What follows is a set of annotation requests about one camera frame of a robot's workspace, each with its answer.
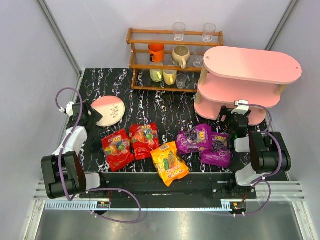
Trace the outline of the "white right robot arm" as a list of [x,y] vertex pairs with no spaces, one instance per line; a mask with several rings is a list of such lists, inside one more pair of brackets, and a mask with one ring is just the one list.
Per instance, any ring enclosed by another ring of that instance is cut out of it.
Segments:
[[280,132],[269,132],[270,125],[262,132],[248,130],[250,106],[248,103],[239,103],[234,109],[222,106],[217,118],[227,125],[227,147],[231,153],[249,153],[250,163],[232,177],[232,182],[241,187],[252,187],[268,177],[288,172],[292,167]]

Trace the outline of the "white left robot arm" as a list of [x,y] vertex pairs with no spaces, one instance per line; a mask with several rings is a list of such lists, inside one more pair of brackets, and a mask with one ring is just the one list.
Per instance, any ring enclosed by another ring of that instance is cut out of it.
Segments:
[[43,180],[49,199],[86,191],[87,180],[79,160],[80,150],[103,117],[86,102],[70,103],[67,112],[70,119],[61,145],[52,155],[41,159]]

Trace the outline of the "pink and cream plate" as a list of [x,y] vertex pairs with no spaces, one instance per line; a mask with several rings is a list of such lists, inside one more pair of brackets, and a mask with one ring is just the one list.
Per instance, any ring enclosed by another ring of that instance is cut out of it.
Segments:
[[125,114],[125,104],[116,96],[100,97],[91,104],[91,107],[102,115],[102,118],[96,124],[99,127],[113,126]]

